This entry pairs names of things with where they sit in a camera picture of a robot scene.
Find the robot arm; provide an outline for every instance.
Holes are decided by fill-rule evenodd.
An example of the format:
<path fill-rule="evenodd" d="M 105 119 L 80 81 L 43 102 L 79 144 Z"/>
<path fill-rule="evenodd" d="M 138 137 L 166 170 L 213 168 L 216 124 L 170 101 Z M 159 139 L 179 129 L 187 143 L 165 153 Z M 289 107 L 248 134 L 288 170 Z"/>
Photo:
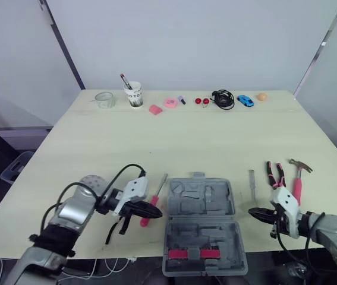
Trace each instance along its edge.
<path fill-rule="evenodd" d="M 146 197 L 148 180 L 145 176 L 130 181 L 123 191 L 108 189 L 108 182 L 100 176 L 89 175 L 80 181 L 91 188 L 94 193 L 103 197 L 97 201 L 93 194 L 78 186 L 72 197 L 63 202 L 40 235 L 31 235 L 34 245 L 28 248 L 16 263 L 5 281 L 5 285 L 23 284 L 56 284 L 67 257 L 73 257 L 75 242 L 88 224 L 94 211 L 115 214 L 125 217 L 120 234 L 127 230 L 132 215 L 156 219 L 162 212 L 155 206 L 142 201 Z"/>
<path fill-rule="evenodd" d="M 272 193 L 271 203 L 275 210 L 265 208 L 251 208 L 249 213 L 260 221 L 273 224 L 271 237 L 276 237 L 276 223 L 281 220 L 281 233 L 297 239 L 299 236 L 307 237 L 319 214 L 307 212 L 300 213 L 297 200 L 282 186 Z M 323 245 L 333 256 L 337 264 L 337 216 L 325 215 L 311 233 L 313 242 Z"/>

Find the red strap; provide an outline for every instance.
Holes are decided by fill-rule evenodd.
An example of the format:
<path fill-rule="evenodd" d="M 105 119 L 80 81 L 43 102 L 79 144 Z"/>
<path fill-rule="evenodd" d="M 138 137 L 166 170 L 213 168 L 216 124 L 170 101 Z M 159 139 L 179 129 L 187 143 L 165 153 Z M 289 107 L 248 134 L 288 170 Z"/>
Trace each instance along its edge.
<path fill-rule="evenodd" d="M 218 249 L 202 249 L 200 250 L 200 258 L 220 258 L 220 250 Z M 171 249 L 168 251 L 168 259 L 188 259 L 188 251 Z"/>
<path fill-rule="evenodd" d="M 188 251 L 171 249 L 168 251 L 168 259 L 188 259 Z"/>

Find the hammer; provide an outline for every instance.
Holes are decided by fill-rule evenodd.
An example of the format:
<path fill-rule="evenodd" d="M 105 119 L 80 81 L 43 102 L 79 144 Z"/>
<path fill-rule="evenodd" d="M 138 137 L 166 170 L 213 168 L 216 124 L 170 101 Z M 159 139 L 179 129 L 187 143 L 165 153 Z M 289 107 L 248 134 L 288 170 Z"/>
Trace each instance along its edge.
<path fill-rule="evenodd" d="M 290 159 L 288 161 L 288 163 L 293 164 L 298 168 L 297 177 L 295 178 L 295 181 L 294 181 L 294 192 L 292 194 L 298 200 L 298 204 L 300 205 L 300 196 L 301 196 L 301 179 L 300 179 L 300 176 L 301 176 L 301 170 L 305 169 L 306 171 L 311 173 L 312 169 L 308 165 L 306 165 L 305 163 L 303 163 L 301 161 L 296 161 L 294 159 Z"/>

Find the red screwdriver handle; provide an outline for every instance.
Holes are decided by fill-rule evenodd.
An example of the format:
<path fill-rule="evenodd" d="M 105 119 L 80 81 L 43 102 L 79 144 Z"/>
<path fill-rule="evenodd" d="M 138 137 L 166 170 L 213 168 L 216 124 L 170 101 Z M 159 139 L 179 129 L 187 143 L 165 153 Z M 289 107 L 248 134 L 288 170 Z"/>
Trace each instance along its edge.
<path fill-rule="evenodd" d="M 159 197 L 156 196 L 156 195 L 154 195 L 154 196 L 152 196 L 152 199 L 151 199 L 150 204 L 151 204 L 152 206 L 156 206 L 156 204 L 158 203 L 158 201 L 159 201 Z M 147 227 L 147 226 L 149 225 L 149 221 L 150 221 L 149 218 L 142 218 L 142 219 L 140 220 L 140 226 L 141 226 L 141 227 Z"/>

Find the clear glass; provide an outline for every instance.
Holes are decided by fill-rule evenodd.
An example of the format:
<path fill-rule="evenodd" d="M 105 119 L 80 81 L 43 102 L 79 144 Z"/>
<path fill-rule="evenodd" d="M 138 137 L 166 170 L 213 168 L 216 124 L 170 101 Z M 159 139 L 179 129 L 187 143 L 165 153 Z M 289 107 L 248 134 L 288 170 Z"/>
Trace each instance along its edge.
<path fill-rule="evenodd" d="M 110 109 L 115 105 L 115 97 L 113 93 L 105 91 L 98 93 L 95 97 L 96 104 L 101 109 Z"/>

